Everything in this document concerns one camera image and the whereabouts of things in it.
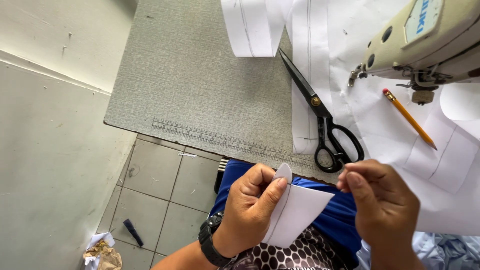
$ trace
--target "crumpled paper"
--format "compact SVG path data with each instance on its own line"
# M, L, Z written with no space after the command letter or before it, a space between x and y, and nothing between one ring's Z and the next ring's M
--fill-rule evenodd
M84 252L85 270L121 270L120 254L113 248L115 240L110 233L96 234Z

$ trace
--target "tile floor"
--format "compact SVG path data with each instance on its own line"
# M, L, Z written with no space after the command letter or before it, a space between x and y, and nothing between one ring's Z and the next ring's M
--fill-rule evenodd
M178 151L197 155L180 156ZM138 135L97 233L110 231L125 270L148 270L194 242L215 200L221 156ZM144 245L123 225L130 219Z

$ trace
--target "person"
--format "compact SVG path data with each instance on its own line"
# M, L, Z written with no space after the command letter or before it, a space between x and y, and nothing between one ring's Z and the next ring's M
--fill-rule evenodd
M260 243L287 186L275 171L230 160L210 214L224 209L211 239L232 270L348 270L363 239L371 246L374 270L422 270L411 240L420 202L389 165L376 160L345 164L336 187L295 177L292 184L335 196L289 248ZM215 270L197 240L158 262L152 270Z

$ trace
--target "yellow pencil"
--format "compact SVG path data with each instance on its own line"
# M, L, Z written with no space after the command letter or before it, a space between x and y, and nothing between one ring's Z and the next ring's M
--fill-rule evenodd
M388 98L389 101L395 105L395 108L405 117L405 119L413 126L413 128L419 133L420 137L433 149L437 150L437 147L433 143L433 140L425 133L425 131L420 127L420 125L413 119L413 117L408 113L408 111L398 102L395 96L385 88L383 91L384 95Z

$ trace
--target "sewing machine brand label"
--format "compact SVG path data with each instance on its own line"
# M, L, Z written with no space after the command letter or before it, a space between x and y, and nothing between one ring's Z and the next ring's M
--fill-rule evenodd
M407 43L428 32L437 23L443 0L417 0L405 23Z

